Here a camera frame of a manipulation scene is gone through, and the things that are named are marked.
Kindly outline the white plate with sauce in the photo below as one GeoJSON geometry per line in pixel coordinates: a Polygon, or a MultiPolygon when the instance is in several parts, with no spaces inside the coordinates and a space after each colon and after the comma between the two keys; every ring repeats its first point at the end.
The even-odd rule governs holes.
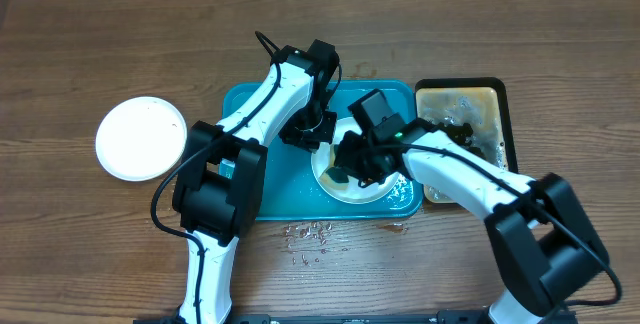
{"type": "Polygon", "coordinates": [[[110,175],[141,182],[171,169],[182,156],[186,138],[186,121],[174,105],[157,97],[135,97],[102,119],[95,152],[110,175]]]}
{"type": "Polygon", "coordinates": [[[374,183],[366,188],[361,188],[358,180],[353,177],[348,177],[346,183],[338,183],[326,173],[335,160],[334,146],[340,143],[348,131],[361,134],[361,129],[352,117],[339,119],[332,143],[321,143],[319,149],[311,154],[311,168],[316,181],[329,196],[349,204],[366,204],[383,198],[399,181],[399,173],[387,177],[382,184],[374,183]]]}

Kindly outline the yellow green sponge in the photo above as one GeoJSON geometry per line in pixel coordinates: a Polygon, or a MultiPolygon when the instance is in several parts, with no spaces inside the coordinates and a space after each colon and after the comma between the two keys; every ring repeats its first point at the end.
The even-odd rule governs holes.
{"type": "Polygon", "coordinates": [[[325,170],[326,176],[336,184],[348,184],[348,175],[339,167],[331,166],[325,170]]]}

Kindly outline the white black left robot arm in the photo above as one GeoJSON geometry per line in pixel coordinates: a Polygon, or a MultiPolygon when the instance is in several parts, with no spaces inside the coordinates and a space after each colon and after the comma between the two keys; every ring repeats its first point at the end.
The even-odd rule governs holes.
{"type": "Polygon", "coordinates": [[[263,83],[232,114],[188,133],[172,206],[188,240],[187,288],[177,323],[223,323],[231,312],[235,251],[255,222],[274,139],[314,152],[331,142],[337,115],[329,82],[339,67],[335,47],[272,53],[263,83]]]}

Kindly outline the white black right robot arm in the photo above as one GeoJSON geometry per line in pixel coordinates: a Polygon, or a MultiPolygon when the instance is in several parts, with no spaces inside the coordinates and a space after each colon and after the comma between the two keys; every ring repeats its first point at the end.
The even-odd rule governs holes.
{"type": "Polygon", "coordinates": [[[505,286],[488,309],[492,323],[539,323],[565,306],[609,257],[572,187],[549,174],[534,180],[503,170],[416,119],[348,131],[335,167],[363,187],[400,173],[433,187],[484,223],[505,286]]]}

